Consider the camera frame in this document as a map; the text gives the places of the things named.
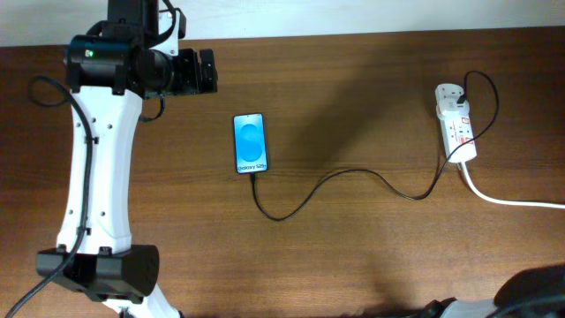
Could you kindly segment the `blue Galaxy smartphone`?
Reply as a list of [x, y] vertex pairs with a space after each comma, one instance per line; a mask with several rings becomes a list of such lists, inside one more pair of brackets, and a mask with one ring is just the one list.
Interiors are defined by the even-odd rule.
[[233, 117], [235, 162], [238, 174], [268, 170], [264, 117], [260, 113]]

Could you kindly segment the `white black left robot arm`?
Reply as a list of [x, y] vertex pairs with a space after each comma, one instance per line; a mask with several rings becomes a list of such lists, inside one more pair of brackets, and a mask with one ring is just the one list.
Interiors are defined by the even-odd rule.
[[168, 1], [111, 1], [105, 20], [74, 37], [59, 85], [72, 107], [69, 196], [53, 248], [40, 251], [44, 283], [80, 292], [122, 317], [177, 317], [157, 279], [158, 249], [132, 241], [132, 145], [142, 105], [217, 89], [214, 54], [180, 49], [186, 18]]

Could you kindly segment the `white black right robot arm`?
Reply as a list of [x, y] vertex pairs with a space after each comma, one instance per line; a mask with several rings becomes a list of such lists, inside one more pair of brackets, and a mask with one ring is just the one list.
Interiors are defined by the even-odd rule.
[[513, 275], [491, 299], [434, 300], [417, 318], [561, 318], [564, 316], [564, 265], [525, 269]]

